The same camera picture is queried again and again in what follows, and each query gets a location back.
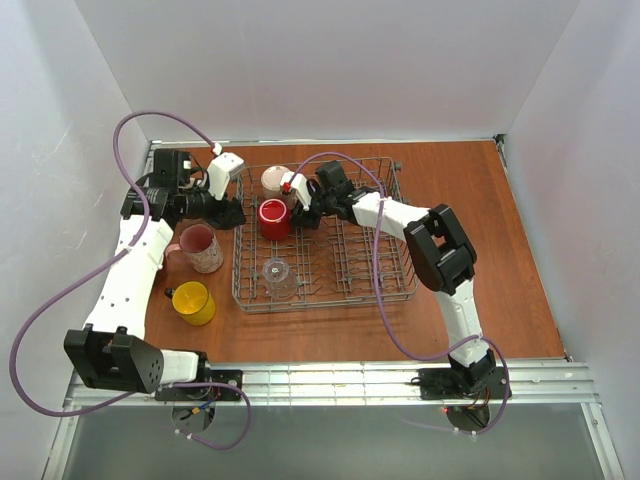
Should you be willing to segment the red mug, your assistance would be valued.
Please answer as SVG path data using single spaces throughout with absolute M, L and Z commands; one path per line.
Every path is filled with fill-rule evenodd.
M 264 238 L 284 240 L 291 232 L 290 210 L 280 199 L 267 199 L 258 208 L 258 224 Z

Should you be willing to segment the pink patterned mug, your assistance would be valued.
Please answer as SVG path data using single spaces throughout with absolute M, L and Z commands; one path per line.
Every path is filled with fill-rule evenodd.
M 214 273 L 224 263 L 215 231 L 207 224 L 187 227 L 179 236 L 178 242 L 165 249 L 164 256 L 168 259 L 175 252 L 184 254 L 193 269 L 201 274 Z

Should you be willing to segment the yellow mug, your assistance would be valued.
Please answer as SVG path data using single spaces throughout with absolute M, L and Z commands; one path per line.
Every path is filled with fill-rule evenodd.
M 189 325 L 203 326 L 216 314 L 216 303 L 201 282 L 188 281 L 176 288 L 166 288 L 164 295 L 171 300 L 173 309 Z

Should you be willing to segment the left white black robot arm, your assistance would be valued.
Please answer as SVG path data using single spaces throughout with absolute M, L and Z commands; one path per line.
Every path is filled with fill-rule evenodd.
M 70 330 L 64 350 L 85 386 L 134 393 L 205 379 L 205 354 L 161 350 L 145 342 L 145 318 L 157 272 L 176 225 L 203 220 L 219 230 L 245 223 L 242 204 L 227 193 L 244 170 L 236 154 L 223 152 L 207 168 L 184 150 L 158 149 L 152 170 L 126 194 L 119 223 L 122 245 L 141 237 L 110 267 L 99 299 L 80 330 Z

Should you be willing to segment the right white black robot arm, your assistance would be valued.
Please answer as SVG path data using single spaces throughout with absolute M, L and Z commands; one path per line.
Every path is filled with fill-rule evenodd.
M 317 229 L 321 218 L 335 216 L 373 228 L 375 243 L 382 233 L 405 242 L 414 273 L 436 295 L 449 339 L 446 356 L 453 381 L 465 394 L 485 388 L 496 362 L 482 340 L 474 299 L 477 254 L 451 207 L 404 204 L 387 197 L 379 180 L 373 187 L 357 187 L 337 160 L 317 167 L 313 178 L 300 169 L 285 174 L 280 190 L 297 199 L 291 217 L 297 228 Z

